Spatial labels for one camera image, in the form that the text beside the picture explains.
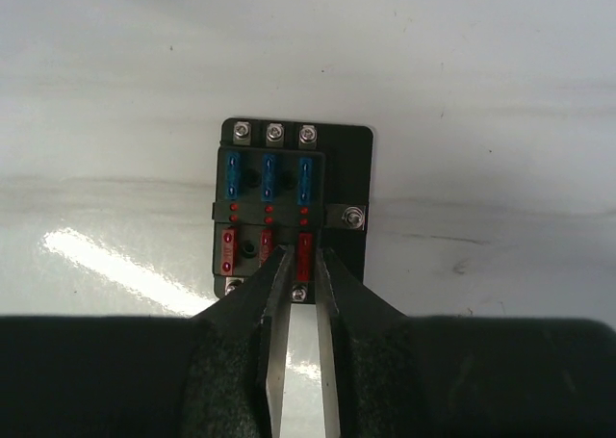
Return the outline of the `red fuse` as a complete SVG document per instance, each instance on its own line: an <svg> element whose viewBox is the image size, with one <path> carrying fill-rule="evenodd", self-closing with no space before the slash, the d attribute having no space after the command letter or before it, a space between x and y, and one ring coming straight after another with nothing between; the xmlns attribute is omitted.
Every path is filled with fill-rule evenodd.
<svg viewBox="0 0 616 438"><path fill-rule="evenodd" d="M296 248L296 280L309 282L314 269L314 234L300 232Z"/></svg>
<svg viewBox="0 0 616 438"><path fill-rule="evenodd" d="M220 274L232 276L237 262L237 229L224 228L220 236Z"/></svg>
<svg viewBox="0 0 616 438"><path fill-rule="evenodd" d="M259 242L259 262L263 266L275 249L273 231L269 228L263 229L260 233Z"/></svg>

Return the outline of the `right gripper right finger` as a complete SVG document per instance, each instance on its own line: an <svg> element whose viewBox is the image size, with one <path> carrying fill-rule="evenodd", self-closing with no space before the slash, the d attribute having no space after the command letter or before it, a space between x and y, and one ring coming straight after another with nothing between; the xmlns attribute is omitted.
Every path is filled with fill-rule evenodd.
<svg viewBox="0 0 616 438"><path fill-rule="evenodd" d="M330 248L316 261L316 304L325 433L384 437L396 421L397 361L391 331L404 321Z"/></svg>

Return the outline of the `black fuse box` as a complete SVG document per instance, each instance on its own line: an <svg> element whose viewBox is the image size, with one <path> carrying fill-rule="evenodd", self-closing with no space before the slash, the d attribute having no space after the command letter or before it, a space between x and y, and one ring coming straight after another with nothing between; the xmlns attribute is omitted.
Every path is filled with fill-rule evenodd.
<svg viewBox="0 0 616 438"><path fill-rule="evenodd" d="M306 120L229 117L221 125L217 159L212 273L214 292L223 297L261 268L260 233L273 231L275 248L295 250L293 300L315 300L316 256L332 249L357 279L365 268L371 193L373 132L367 126ZM225 198L225 155L241 154L241 184L236 200ZM275 154L275 198L261 200L262 157ZM297 204L298 162L313 159L312 201ZM237 262L232 276L220 274L220 236L237 229ZM314 234L312 280L296 280L296 248L300 232Z"/></svg>

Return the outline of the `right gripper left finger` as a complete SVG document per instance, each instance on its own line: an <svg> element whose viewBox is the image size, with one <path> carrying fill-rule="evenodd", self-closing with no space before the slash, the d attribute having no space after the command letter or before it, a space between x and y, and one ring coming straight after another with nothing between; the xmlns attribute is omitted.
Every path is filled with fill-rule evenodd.
<svg viewBox="0 0 616 438"><path fill-rule="evenodd" d="M239 288L194 319L192 437L280 434L294 249L279 246Z"/></svg>

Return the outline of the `blue fuse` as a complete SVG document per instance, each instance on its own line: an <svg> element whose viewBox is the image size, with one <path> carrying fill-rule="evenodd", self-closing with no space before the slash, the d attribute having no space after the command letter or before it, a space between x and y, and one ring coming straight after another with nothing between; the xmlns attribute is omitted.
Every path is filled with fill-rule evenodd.
<svg viewBox="0 0 616 438"><path fill-rule="evenodd" d="M301 157L298 162L297 204L308 206L312 201L313 159Z"/></svg>
<svg viewBox="0 0 616 438"><path fill-rule="evenodd" d="M241 154L238 151L228 151L225 155L225 198L236 200L241 184Z"/></svg>
<svg viewBox="0 0 616 438"><path fill-rule="evenodd" d="M271 203L275 198L277 158L275 154L266 153L262 157L261 200Z"/></svg>

